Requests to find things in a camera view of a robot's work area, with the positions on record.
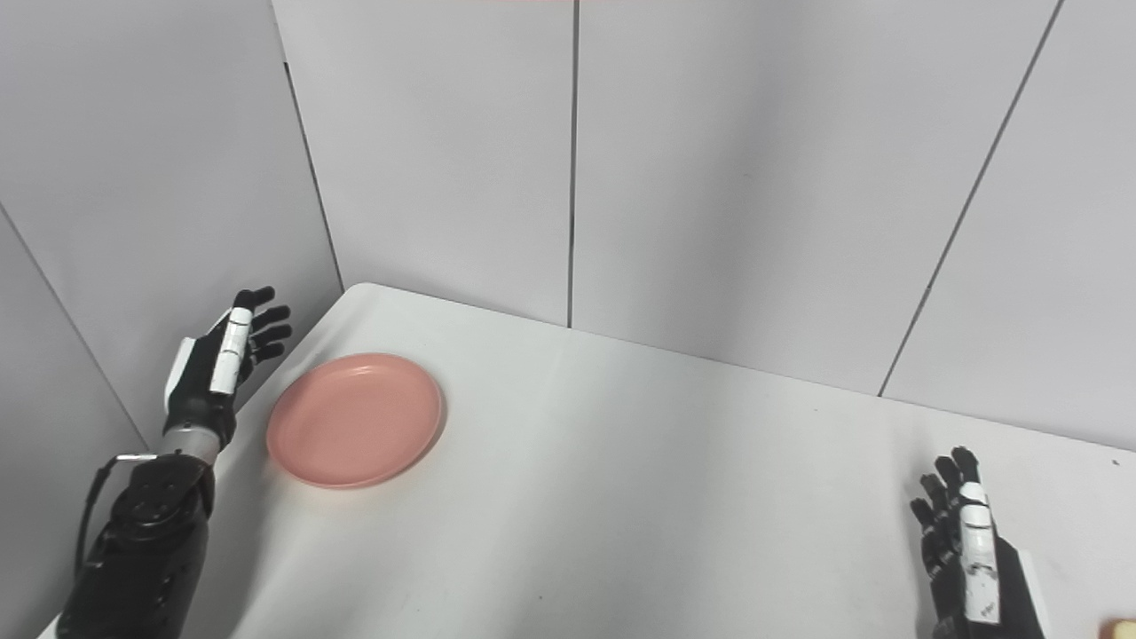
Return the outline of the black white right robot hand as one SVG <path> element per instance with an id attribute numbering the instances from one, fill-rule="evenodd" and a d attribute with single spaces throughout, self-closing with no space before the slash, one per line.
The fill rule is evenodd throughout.
<path id="1" fill-rule="evenodd" d="M 909 503 L 935 611 L 934 638 L 1046 638 L 1022 553 L 999 533 L 976 454 L 954 446 Z"/>

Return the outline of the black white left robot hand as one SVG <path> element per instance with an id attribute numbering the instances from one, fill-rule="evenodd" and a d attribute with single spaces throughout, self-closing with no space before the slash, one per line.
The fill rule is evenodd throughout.
<path id="1" fill-rule="evenodd" d="M 291 308 L 272 306 L 275 298 L 273 287 L 244 288 L 203 335 L 182 340 L 165 388 L 162 433 L 197 429 L 220 448 L 231 442 L 240 385 L 265 360 L 279 359 L 293 333 Z"/>

